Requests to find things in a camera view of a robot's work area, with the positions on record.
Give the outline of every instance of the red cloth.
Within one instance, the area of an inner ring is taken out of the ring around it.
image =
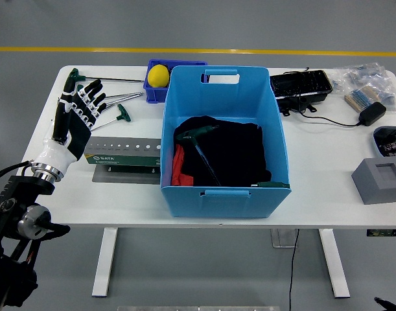
[[[184,156],[183,147],[180,144],[176,144],[172,167],[172,186],[193,186],[193,177],[181,172]]]

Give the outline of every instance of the yellow floor line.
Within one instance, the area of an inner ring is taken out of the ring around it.
[[[111,52],[111,53],[186,53],[186,54],[274,54],[317,56],[396,57],[396,52],[382,51],[315,51],[281,49],[182,49],[135,47],[0,47],[0,52]]]

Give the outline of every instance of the gray floor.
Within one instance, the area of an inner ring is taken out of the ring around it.
[[[0,0],[3,46],[396,51],[396,0]],[[150,58],[313,68],[378,62],[396,74],[396,57],[0,52],[0,169],[21,161],[61,67],[146,65]],[[363,230],[335,236],[351,298],[334,298],[318,232],[302,230],[293,310],[381,310],[374,296],[396,303],[396,238],[367,238]],[[100,229],[73,228],[45,242],[36,266],[40,287],[22,310],[288,310],[292,251],[273,249],[267,230],[122,229],[105,299],[91,297],[101,238]]]

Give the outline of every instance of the plastic bag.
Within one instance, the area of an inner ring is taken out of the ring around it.
[[[334,92],[349,96],[361,89],[371,89],[387,112],[396,112],[395,87],[385,67],[378,63],[336,68],[329,78]]]

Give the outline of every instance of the black cloth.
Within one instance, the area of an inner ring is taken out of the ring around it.
[[[194,186],[216,186],[216,181],[193,143],[190,140],[178,141],[176,136],[203,126],[217,126],[199,136],[197,141],[221,186],[250,187],[271,180],[271,173],[266,170],[260,127],[253,123],[242,124],[203,116],[186,120],[174,131],[174,146],[180,144],[185,150],[181,172],[193,176]]]

